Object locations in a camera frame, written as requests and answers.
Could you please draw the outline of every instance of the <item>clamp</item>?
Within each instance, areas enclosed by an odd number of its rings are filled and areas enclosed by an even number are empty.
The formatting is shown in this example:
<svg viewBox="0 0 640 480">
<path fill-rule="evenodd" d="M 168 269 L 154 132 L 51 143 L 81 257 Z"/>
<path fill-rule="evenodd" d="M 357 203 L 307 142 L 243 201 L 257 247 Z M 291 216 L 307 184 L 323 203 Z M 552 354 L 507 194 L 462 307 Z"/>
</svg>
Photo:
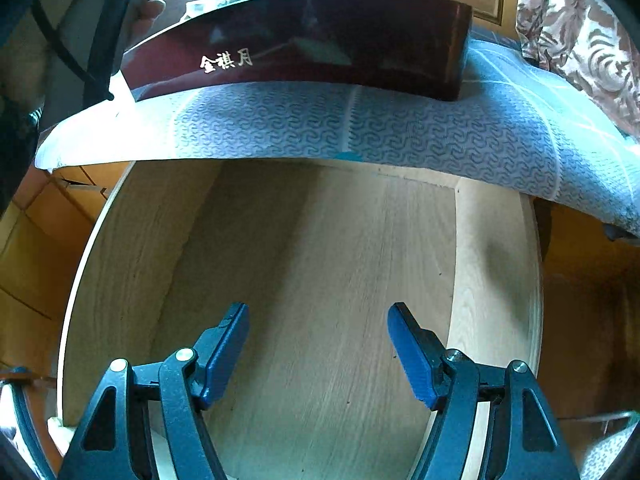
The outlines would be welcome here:
<svg viewBox="0 0 640 480">
<path fill-rule="evenodd" d="M 58 480 L 158 480 L 148 403 L 159 401 L 178 480 L 226 480 L 202 418 L 224 394 L 249 331 L 248 307 L 233 304 L 195 345 L 163 362 L 105 371 L 63 460 Z"/>
<path fill-rule="evenodd" d="M 568 446 L 529 367 L 479 365 L 445 349 L 422 329 L 404 303 L 388 311 L 387 326 L 414 395 L 436 412 L 411 480 L 459 479 L 465 467 L 478 402 L 490 402 L 479 480 L 579 480 Z"/>
</svg>

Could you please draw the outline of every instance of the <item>finger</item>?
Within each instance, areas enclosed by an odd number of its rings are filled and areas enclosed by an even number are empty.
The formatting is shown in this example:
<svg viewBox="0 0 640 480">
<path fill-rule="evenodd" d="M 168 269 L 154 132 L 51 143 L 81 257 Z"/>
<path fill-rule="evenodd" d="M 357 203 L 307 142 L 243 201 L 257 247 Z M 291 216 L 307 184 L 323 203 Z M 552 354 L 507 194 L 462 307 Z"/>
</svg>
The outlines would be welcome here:
<svg viewBox="0 0 640 480">
<path fill-rule="evenodd" d="M 137 42 L 141 41 L 151 30 L 153 27 L 154 19 L 153 18 L 144 18 L 142 20 L 136 20 L 131 25 L 131 42 L 130 44 L 134 45 Z"/>
<path fill-rule="evenodd" d="M 143 20 L 147 18 L 154 20 L 162 14 L 165 7 L 166 3 L 164 0 L 149 0 L 140 6 L 140 18 Z"/>
</svg>

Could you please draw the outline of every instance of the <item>clamp screw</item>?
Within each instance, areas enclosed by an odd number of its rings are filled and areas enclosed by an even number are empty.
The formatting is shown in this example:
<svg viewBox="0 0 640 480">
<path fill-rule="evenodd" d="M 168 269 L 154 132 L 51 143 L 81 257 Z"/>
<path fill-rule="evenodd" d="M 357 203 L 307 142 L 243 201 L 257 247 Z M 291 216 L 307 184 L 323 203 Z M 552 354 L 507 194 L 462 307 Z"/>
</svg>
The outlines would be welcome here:
<svg viewBox="0 0 640 480">
<path fill-rule="evenodd" d="M 111 361 L 109 368 L 112 372 L 121 372 L 127 367 L 126 359 L 114 359 Z"/>
<path fill-rule="evenodd" d="M 193 357 L 193 350 L 191 348 L 181 348 L 175 353 L 175 358 L 178 361 L 188 361 Z"/>
<path fill-rule="evenodd" d="M 447 348 L 444 351 L 444 357 L 447 361 L 451 361 L 455 363 L 462 359 L 463 353 L 460 350 L 457 350 L 455 348 Z"/>
<path fill-rule="evenodd" d="M 519 374 L 523 374 L 525 373 L 529 367 L 527 366 L 527 364 L 523 361 L 514 361 L 513 363 L 511 363 L 511 367 L 513 368 L 513 371 L 519 373 Z"/>
</svg>

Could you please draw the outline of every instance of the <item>floral fabric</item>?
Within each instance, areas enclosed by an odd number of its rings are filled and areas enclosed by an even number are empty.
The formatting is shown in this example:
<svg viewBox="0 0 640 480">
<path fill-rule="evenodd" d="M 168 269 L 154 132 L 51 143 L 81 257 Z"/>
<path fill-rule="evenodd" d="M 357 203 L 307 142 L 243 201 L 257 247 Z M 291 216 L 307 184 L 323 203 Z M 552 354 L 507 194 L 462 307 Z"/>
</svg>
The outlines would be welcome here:
<svg viewBox="0 0 640 480">
<path fill-rule="evenodd" d="M 604 0 L 518 0 L 522 54 L 640 141 L 640 54 Z"/>
</svg>

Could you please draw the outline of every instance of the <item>dark red lacquered box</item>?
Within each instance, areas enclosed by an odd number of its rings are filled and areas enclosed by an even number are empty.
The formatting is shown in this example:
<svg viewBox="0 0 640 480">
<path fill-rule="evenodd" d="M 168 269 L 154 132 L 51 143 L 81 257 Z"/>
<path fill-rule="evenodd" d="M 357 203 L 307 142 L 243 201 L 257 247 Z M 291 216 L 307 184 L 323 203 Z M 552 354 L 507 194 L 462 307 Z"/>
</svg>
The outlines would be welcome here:
<svg viewBox="0 0 640 480">
<path fill-rule="evenodd" d="M 455 100 L 471 19 L 452 0 L 243 0 L 150 38 L 125 54 L 122 71 L 140 100 L 277 80 Z"/>
</svg>

